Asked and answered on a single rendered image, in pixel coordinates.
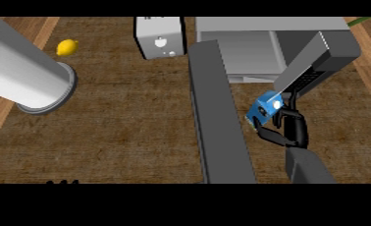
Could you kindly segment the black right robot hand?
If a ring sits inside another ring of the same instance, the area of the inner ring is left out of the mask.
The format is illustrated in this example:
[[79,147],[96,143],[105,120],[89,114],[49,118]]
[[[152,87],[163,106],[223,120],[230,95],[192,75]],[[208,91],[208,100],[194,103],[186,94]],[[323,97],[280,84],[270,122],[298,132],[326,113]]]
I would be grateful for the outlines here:
[[285,134],[266,128],[257,116],[252,117],[252,124],[257,133],[264,140],[283,146],[307,148],[310,144],[308,124],[305,116],[297,108],[297,98],[298,92],[294,91],[289,103],[283,104],[280,109],[272,115],[273,125],[277,129],[285,128]]

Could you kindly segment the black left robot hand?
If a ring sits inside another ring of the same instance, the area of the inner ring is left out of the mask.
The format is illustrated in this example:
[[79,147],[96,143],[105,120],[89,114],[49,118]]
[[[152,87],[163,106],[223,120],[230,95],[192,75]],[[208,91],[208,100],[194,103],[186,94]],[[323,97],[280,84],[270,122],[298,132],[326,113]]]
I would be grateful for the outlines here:
[[[67,180],[62,180],[60,183],[61,184],[68,184],[70,182]],[[52,184],[55,184],[55,182],[54,181],[46,181],[46,184],[52,185]],[[73,182],[70,184],[80,184],[80,181],[79,180],[73,180]]]

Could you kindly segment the blue milk carton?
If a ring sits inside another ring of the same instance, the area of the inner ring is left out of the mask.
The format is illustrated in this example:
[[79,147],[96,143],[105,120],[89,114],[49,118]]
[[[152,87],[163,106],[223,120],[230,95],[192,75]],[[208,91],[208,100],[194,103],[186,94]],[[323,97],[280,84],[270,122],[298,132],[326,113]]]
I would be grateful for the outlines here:
[[269,90],[255,100],[248,112],[247,121],[254,123],[254,119],[258,119],[261,124],[266,124],[282,107],[285,106],[285,101],[282,93]]

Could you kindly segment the dark grey microwave door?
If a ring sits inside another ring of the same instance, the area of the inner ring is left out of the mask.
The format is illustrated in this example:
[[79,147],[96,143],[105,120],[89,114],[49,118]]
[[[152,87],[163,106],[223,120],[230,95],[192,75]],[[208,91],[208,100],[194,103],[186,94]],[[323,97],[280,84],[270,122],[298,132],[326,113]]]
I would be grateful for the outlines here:
[[192,104],[205,184],[255,184],[220,44],[189,49]]

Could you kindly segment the grey microwave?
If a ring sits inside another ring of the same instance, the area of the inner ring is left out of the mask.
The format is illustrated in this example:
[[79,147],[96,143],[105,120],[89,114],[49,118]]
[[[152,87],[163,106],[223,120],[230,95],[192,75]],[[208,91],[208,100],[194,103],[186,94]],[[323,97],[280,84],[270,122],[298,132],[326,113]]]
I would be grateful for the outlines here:
[[199,17],[196,40],[220,44],[233,84],[305,95],[361,56],[342,17]]

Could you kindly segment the white cylinder with grey rim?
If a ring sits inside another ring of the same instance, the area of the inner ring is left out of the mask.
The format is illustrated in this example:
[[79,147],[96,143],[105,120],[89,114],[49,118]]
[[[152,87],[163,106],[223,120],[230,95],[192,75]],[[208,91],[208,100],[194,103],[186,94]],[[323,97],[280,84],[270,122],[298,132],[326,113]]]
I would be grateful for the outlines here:
[[76,92],[73,67],[57,62],[0,20],[0,96],[33,115],[57,110]]

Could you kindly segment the green leaf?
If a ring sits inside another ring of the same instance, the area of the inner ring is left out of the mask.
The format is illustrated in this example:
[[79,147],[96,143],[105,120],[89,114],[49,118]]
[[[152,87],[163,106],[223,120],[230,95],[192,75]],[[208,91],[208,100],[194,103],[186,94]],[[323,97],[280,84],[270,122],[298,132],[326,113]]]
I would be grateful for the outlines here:
[[348,26],[350,27],[354,27],[355,25],[361,24],[363,22],[366,22],[367,20],[370,20],[371,17],[361,17],[361,18],[357,18],[355,20],[353,20],[350,23],[348,23]]

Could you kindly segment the white toaster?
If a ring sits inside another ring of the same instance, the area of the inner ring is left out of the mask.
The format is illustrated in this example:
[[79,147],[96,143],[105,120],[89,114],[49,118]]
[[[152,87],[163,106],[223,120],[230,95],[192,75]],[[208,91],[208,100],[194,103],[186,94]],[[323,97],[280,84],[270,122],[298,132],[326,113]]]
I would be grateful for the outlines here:
[[135,38],[146,60],[188,54],[183,17],[135,17]]

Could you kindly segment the yellow lemon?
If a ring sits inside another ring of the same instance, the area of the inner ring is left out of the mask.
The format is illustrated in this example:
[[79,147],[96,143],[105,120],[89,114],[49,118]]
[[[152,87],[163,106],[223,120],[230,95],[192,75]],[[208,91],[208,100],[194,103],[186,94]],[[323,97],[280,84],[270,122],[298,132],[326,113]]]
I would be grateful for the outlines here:
[[76,53],[79,48],[79,41],[74,39],[64,40],[57,47],[58,56],[70,56]]

